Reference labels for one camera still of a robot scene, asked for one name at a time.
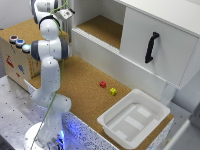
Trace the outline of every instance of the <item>brown box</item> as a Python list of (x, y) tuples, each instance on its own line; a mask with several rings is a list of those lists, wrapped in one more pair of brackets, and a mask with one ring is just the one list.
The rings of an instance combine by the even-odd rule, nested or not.
[[(0, 51), (6, 74), (25, 90), (28, 90), (24, 79), (29, 81), (40, 74), (41, 63), (33, 59), (30, 54), (23, 53), (21, 49), (10, 44), (9, 37), (12, 35), (17, 35), (20, 39), (25, 40), (26, 44), (31, 44), (35, 40), (43, 40), (43, 38), (33, 19), (0, 31)], [(63, 32), (63, 38), (69, 42), (66, 32)]]

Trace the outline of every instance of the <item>green cable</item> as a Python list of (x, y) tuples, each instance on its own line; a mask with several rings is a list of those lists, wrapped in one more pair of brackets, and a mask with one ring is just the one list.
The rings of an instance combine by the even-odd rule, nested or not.
[[(69, 8), (69, 6), (67, 5), (67, 4), (68, 4), (68, 1), (69, 1), (69, 0), (67, 0), (67, 1), (65, 2), (65, 4), (64, 4), (63, 6), (61, 6), (60, 8), (64, 7), (65, 5)], [(60, 30), (60, 32), (61, 32), (61, 37), (63, 38), (63, 33), (62, 33), (62, 30), (60, 29), (60, 26), (58, 25), (58, 23), (57, 23), (55, 20), (53, 20), (53, 21), (54, 21), (54, 22), (56, 23), (56, 25), (58, 26), (58, 28), (59, 28), (59, 30)], [(65, 61), (64, 61), (64, 59), (63, 59), (63, 60), (62, 60), (61, 79), (60, 79), (61, 82), (62, 82), (62, 79), (63, 79), (64, 66), (65, 66)], [(50, 110), (51, 106), (53, 105), (53, 102), (55, 101), (55, 98), (56, 98), (56, 95), (57, 95), (57, 94), (58, 94), (58, 91), (55, 92), (55, 95), (54, 95), (54, 97), (53, 97), (53, 100), (51, 101), (50, 106), (49, 106), (49, 108), (48, 108), (48, 110), (47, 110), (47, 112), (46, 112), (46, 114), (45, 114), (45, 116), (44, 116), (44, 118), (43, 118), (43, 120), (42, 120), (42, 123), (41, 123), (41, 125), (40, 125), (40, 127), (39, 127), (39, 130), (38, 130), (38, 132), (37, 132), (37, 134), (36, 134), (36, 136), (35, 136), (35, 138), (34, 138), (34, 141), (33, 141), (32, 145), (31, 145), (31, 150), (32, 150), (33, 144), (34, 144), (34, 142), (36, 141), (36, 138), (37, 138), (37, 136), (38, 136), (38, 134), (39, 134), (39, 132), (40, 132), (40, 130), (41, 130), (42, 124), (44, 123), (44, 121), (45, 121), (45, 119), (46, 119), (46, 117), (47, 117), (47, 115), (48, 115), (48, 113), (49, 113), (49, 110)]]

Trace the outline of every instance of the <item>red block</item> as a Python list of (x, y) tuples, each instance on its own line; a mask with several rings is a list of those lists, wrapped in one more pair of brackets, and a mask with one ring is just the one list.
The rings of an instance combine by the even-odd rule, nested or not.
[(106, 87), (106, 82), (101, 81), (101, 82), (100, 82), (100, 86), (101, 86), (102, 88), (105, 88), (105, 87)]

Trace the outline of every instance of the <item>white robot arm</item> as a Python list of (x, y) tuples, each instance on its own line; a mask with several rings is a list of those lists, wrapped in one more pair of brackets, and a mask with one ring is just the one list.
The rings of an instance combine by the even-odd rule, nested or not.
[[(58, 37), (58, 18), (50, 14), (50, 11), (58, 8), (58, 0), (30, 0), (29, 3), (34, 21), (39, 25), (42, 37), (45, 38), (31, 44), (32, 57), (41, 61), (41, 87), (33, 93), (31, 99), (37, 105), (48, 108), (52, 102), (50, 97), (55, 95), (60, 88), (60, 68), (56, 59), (66, 59), (70, 49), (68, 43)], [(55, 96), (54, 103), (35, 142), (38, 150), (50, 149), (48, 144), (55, 142), (63, 130), (62, 113), (68, 112), (70, 108), (69, 98), (59, 94)], [(28, 150), (30, 147), (30, 145), (25, 146), (25, 149)]]

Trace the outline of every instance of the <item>black handle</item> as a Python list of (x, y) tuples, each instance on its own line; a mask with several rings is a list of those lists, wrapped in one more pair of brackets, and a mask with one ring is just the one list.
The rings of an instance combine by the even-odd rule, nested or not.
[(147, 53), (145, 57), (145, 63), (148, 64), (153, 60), (153, 57), (151, 56), (152, 50), (153, 50), (153, 45), (154, 45), (154, 40), (157, 39), (160, 35), (156, 32), (153, 32), (153, 36), (151, 37), (149, 41), (149, 45), (147, 48)]

